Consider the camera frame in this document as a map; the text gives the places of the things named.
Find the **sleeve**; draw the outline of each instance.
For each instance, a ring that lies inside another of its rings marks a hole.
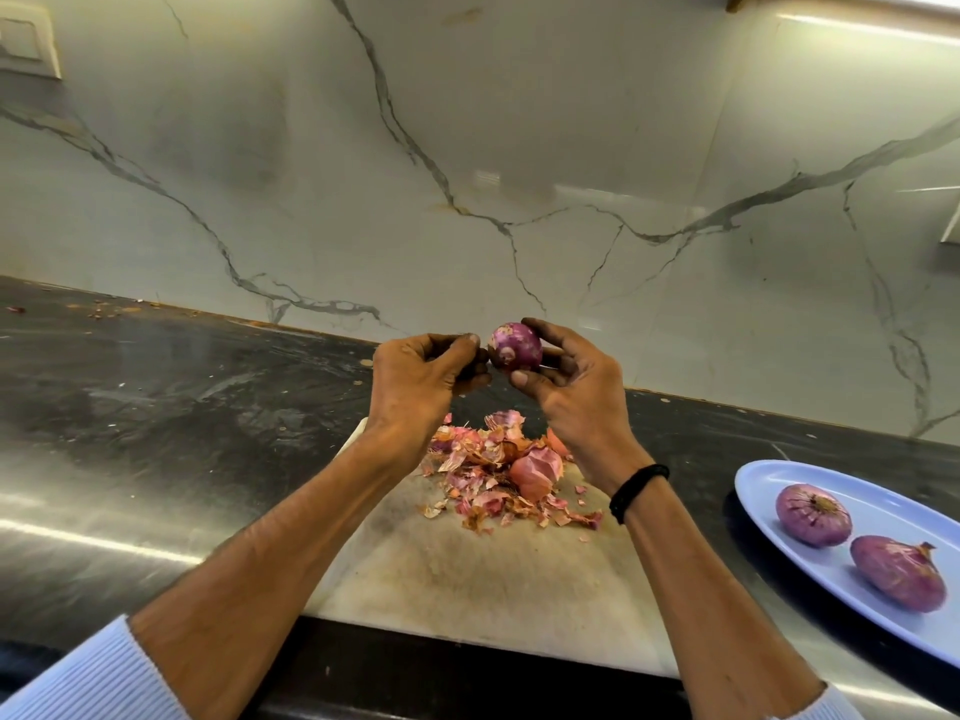
[[[0,720],[190,720],[127,617],[108,624],[0,704]]]
[[[863,715],[844,697],[843,692],[828,684],[816,702],[789,720],[863,720]]]

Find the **white cutting board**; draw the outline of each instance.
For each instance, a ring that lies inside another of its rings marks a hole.
[[[559,496],[576,507],[573,488],[583,484],[569,466]],[[604,509],[596,532],[522,520],[508,528],[491,521],[493,535],[477,535],[452,511],[429,520],[418,512],[418,505],[442,498],[436,476],[406,477],[343,546],[304,613],[678,676],[650,584],[603,493],[589,487],[579,508]]]

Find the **person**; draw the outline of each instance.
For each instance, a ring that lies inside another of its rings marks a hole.
[[[654,459],[634,438],[619,364],[574,331],[510,384],[533,398],[594,486],[613,496]],[[469,336],[381,344],[366,431],[316,477],[132,617],[120,617],[0,705],[0,720],[235,720],[337,551],[418,466],[450,400],[490,384]],[[858,718],[786,641],[657,476],[625,512],[698,720]]]

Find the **blue plate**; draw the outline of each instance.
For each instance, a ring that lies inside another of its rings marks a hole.
[[[784,531],[777,518],[777,496],[795,483],[815,485],[844,504],[853,521],[850,540],[835,548],[811,548]],[[885,487],[802,462],[749,462],[737,471],[735,486],[747,515],[810,578],[891,634],[960,668],[960,523]],[[946,603],[918,613],[873,588],[850,555],[851,541],[870,535],[935,545],[933,562],[946,582]]]

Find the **wristband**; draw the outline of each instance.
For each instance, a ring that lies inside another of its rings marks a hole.
[[[658,475],[669,480],[670,468],[665,464],[648,464],[634,472],[627,482],[620,485],[620,489],[609,499],[609,511],[616,518],[616,522],[623,525],[623,514],[627,512],[627,508],[643,492],[647,483]]]

